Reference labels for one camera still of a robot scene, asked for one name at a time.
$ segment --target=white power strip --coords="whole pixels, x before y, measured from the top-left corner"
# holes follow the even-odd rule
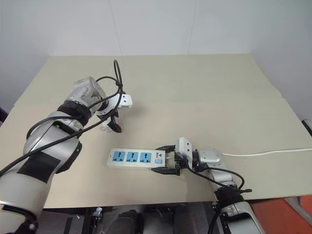
[[[164,167],[164,150],[111,149],[107,166],[110,168]]]

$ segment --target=beige table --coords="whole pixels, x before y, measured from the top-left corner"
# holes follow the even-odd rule
[[[27,130],[62,104],[74,81],[113,75],[113,59],[51,58],[0,128],[1,167],[21,155]],[[194,148],[233,154],[312,148],[310,135],[250,55],[117,59],[134,103],[123,133],[85,133],[70,170],[55,175],[46,208],[214,200],[209,183],[188,171],[175,176],[107,168],[111,148],[154,149],[183,136]],[[109,80],[101,85],[114,92]],[[311,152],[226,157],[226,163],[253,189],[246,199],[312,193]]]

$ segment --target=white wall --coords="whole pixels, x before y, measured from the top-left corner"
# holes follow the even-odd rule
[[[49,56],[252,53],[312,118],[310,0],[1,0],[0,106]]]

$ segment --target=black tape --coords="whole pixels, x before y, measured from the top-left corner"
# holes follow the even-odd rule
[[[67,171],[71,167],[75,159],[78,157],[81,149],[82,149],[82,144],[79,142],[73,154],[69,157],[69,159],[67,159],[67,161],[63,164],[63,166],[61,166],[61,168],[58,169],[56,174]]]
[[[44,152],[37,152],[22,165],[17,173],[47,183],[51,173],[59,163],[59,159],[47,155]]]
[[[237,189],[237,186],[231,186],[228,188],[222,187],[215,191],[215,196],[221,208],[244,201],[244,198]]]
[[[58,111],[62,111],[75,117],[83,126],[88,123],[89,118],[91,117],[91,112],[87,107],[69,100],[66,100],[61,106],[59,106]]]

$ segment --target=black wire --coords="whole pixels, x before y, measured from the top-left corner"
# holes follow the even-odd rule
[[[121,101],[121,96],[122,96],[121,94],[123,93],[123,89],[122,89],[122,80],[121,80],[121,74],[120,74],[119,66],[118,66],[118,74],[119,74],[119,83],[120,83],[120,86],[118,87],[118,90],[120,91],[120,95],[119,95],[117,104],[116,104],[115,107],[108,113],[107,118],[114,114],[115,110],[118,108],[118,106],[119,106],[119,104],[120,104],[120,101]],[[97,126],[100,125],[102,122],[104,122],[107,118],[101,119],[99,122],[97,122],[97,123],[91,125],[90,127],[87,127],[87,128],[85,128],[85,129],[83,129],[83,130],[79,130],[79,131],[77,131],[76,133],[70,134],[70,135],[68,135],[68,136],[66,136],[66,137],[63,137],[63,138],[61,138],[61,139],[59,139],[59,140],[56,140],[56,141],[53,141],[53,142],[51,142],[51,143],[49,143],[49,144],[46,144],[46,145],[44,145],[44,146],[42,146],[42,147],[39,147],[39,148],[37,148],[37,149],[35,149],[35,150],[33,150],[33,151],[30,151],[30,152],[24,154],[23,156],[19,157],[18,159],[14,160],[14,161],[11,162],[9,165],[7,165],[6,167],[4,167],[4,168],[0,171],[0,177],[1,177],[4,173],[6,173],[8,170],[10,170],[12,167],[14,167],[16,164],[18,164],[19,162],[23,161],[24,159],[26,159],[26,158],[32,156],[33,154],[35,154],[35,153],[37,153],[37,152],[39,152],[39,151],[45,150],[45,149],[47,149],[47,148],[49,148],[49,147],[52,147],[52,146],[54,146],[54,145],[60,144],[60,143],[62,143],[62,142],[64,142],[64,141],[69,140],[69,139],[71,139],[71,138],[74,138],[74,137],[76,137],[76,136],[78,136],[78,135],[81,135],[81,134],[83,134],[83,133],[85,133],[85,132],[87,132],[87,131],[89,131],[89,130],[95,128],[95,127],[97,127]]]
[[[119,64],[117,62],[117,60],[114,60],[114,71],[115,71],[115,75],[116,78],[119,80],[119,82],[122,84],[122,78],[121,78],[121,73],[120,73],[120,68],[119,68]]]
[[[113,95],[110,95],[110,96],[104,98],[104,99],[101,99],[101,100],[99,100],[99,101],[96,101],[96,102],[93,103],[91,106],[89,106],[88,109],[91,109],[91,108],[94,107],[95,105],[97,105],[97,104],[99,104],[99,103],[101,103],[101,102],[104,102],[104,101],[106,101],[106,100],[108,100],[108,99],[110,99],[110,98],[116,96],[118,93],[120,93],[120,95],[123,94],[123,89],[122,89],[122,87],[123,87],[123,84],[122,84],[122,77],[121,77],[121,72],[120,72],[119,64],[118,64],[118,61],[117,61],[116,59],[114,60],[114,71],[115,71],[116,79],[113,78],[113,77],[105,76],[105,77],[101,77],[101,78],[97,79],[97,82],[100,81],[100,80],[102,80],[102,79],[106,79],[106,78],[107,78],[107,79],[112,79],[112,80],[114,80],[114,81],[116,82],[116,85],[118,86],[117,92],[114,93]]]
[[[234,187],[231,187],[231,186],[228,186],[228,185],[224,185],[224,184],[221,184],[221,183],[219,183],[218,181],[215,181],[215,180],[213,180],[213,179],[211,179],[211,178],[209,178],[209,177],[207,177],[207,176],[205,176],[205,175],[202,175],[202,174],[200,174],[200,173],[197,173],[196,171],[193,171],[191,168],[188,168],[188,170],[189,170],[190,172],[192,172],[193,174],[195,174],[195,175],[197,175],[197,176],[200,176],[200,177],[202,177],[202,178],[204,178],[204,179],[206,179],[206,180],[208,180],[208,181],[210,181],[210,182],[212,182],[212,183],[214,183],[214,184],[217,184],[217,185],[219,185],[219,186],[221,186],[221,187],[224,187],[224,188],[231,188],[231,189],[234,189],[234,190],[238,190],[241,194],[242,194],[242,193],[249,193],[249,192],[252,191],[251,189],[241,190],[241,189],[237,189],[237,188],[234,188]]]
[[[99,100],[99,101],[96,101],[96,102],[93,103],[92,105],[88,106],[88,109],[91,109],[91,108],[94,107],[95,105],[98,105],[99,103],[104,102],[104,101],[106,101],[106,100],[108,100],[108,99],[110,99],[110,98],[116,96],[117,94],[121,93],[120,91],[121,91],[121,87],[119,86],[117,92],[115,92],[114,94],[112,94],[112,95],[110,95],[110,96],[108,96],[108,97],[106,97],[106,98],[103,98],[103,99],[101,99],[101,100]]]
[[[155,150],[164,150],[166,153],[173,152],[175,150],[175,145],[164,145]]]
[[[214,216],[213,216],[213,218],[212,218],[210,224],[209,224],[209,228],[208,228],[207,234],[212,234],[212,233],[213,233],[214,227],[215,227],[215,222],[216,222],[216,220],[218,219],[219,214],[220,214],[220,209],[217,209],[217,210],[215,211],[215,213],[214,213]]]
[[[45,123],[46,121],[49,121],[49,120],[53,120],[53,119],[76,119],[76,117],[73,117],[73,116],[53,116],[53,117],[48,117],[48,118],[45,118],[43,120],[40,120],[38,123],[34,124],[27,132],[27,135],[26,135],[26,140],[29,138],[29,136],[31,135],[32,131],[37,128],[39,125]]]
[[[228,172],[228,173],[231,173],[233,175],[236,175],[237,177],[239,177],[242,180],[242,183],[240,184],[238,189],[241,189],[244,186],[244,184],[245,184],[244,178],[239,173],[236,173],[236,172],[233,172],[233,171],[230,171],[230,170],[226,170],[226,169],[222,169],[222,168],[216,168],[216,167],[207,167],[207,168],[205,168],[205,170],[222,171],[222,172]]]
[[[114,78],[114,77],[109,77],[109,76],[100,77],[100,78],[97,79],[97,82],[99,82],[99,81],[102,80],[102,79],[112,79],[112,80],[114,80],[115,82],[119,83],[119,81],[118,81],[116,78]]]

